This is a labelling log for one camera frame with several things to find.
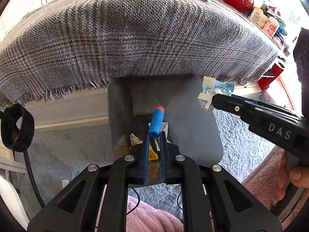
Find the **pink fleece blanket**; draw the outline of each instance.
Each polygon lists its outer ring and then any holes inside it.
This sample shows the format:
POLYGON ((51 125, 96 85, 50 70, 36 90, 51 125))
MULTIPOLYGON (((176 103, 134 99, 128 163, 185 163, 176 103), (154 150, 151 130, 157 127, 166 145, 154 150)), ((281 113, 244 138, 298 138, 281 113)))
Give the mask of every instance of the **pink fleece blanket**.
MULTIPOLYGON (((275 146, 264 161, 242 182, 242 184, 268 209, 272 205, 272 196, 275 189, 277 170, 280 158, 284 150, 275 146)), ((296 216, 305 200, 309 190, 306 190, 299 205, 285 220, 282 227, 285 228, 296 216)), ((127 211, 137 204, 137 199, 128 196, 127 211)), ((139 206, 127 216, 126 231, 134 232, 183 232, 183 224, 175 216, 163 210, 155 209, 150 205, 140 202, 139 206)))

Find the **bottle with pink label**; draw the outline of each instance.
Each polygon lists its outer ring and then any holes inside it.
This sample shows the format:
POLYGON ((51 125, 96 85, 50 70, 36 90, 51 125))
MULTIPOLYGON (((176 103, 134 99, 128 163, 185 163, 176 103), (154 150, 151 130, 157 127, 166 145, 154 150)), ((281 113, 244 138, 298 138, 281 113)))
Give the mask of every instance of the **bottle with pink label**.
POLYGON ((268 21, 266 22, 265 26, 263 27, 263 31, 269 35, 270 37, 273 37, 276 33, 277 29, 279 28, 279 22, 277 19, 270 17, 268 18, 268 21))

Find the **fingernail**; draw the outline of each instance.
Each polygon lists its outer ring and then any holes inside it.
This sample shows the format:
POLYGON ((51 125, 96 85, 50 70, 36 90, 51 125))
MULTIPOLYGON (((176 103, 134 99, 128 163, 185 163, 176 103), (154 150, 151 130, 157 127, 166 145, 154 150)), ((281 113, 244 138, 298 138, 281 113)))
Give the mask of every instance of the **fingernail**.
POLYGON ((290 171, 290 179, 293 181, 299 181, 302 177, 302 169, 300 167, 293 168, 290 171))
POLYGON ((278 179, 277 179, 277 184, 278 184, 278 187, 279 188, 283 188, 284 185, 285 185, 285 181, 284 181, 284 178, 282 176, 278 176, 278 179))

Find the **human hand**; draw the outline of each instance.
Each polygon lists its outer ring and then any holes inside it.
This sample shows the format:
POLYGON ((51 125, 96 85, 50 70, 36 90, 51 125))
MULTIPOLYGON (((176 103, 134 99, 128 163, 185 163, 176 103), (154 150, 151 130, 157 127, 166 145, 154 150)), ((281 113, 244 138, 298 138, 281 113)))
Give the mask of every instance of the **human hand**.
POLYGON ((286 152, 284 152, 280 159, 277 172, 276 187, 272 198, 273 204, 283 199, 288 182, 291 182, 296 187, 309 188, 309 168, 295 167, 288 173, 285 168, 286 161, 287 155, 286 152))

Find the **white lettering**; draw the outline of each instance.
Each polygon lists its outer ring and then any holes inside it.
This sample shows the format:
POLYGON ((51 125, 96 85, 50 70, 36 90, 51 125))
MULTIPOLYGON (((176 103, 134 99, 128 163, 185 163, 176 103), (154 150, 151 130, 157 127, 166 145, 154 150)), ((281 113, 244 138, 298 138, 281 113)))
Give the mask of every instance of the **white lettering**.
POLYGON ((285 139, 289 139, 290 133, 291 133, 291 131, 286 131, 284 138, 285 139))
POLYGON ((282 136, 282 127, 279 128, 279 130, 276 132, 276 134, 279 134, 280 137, 282 136))
POLYGON ((273 131, 275 129, 275 125, 273 123, 270 123, 268 130, 273 131))

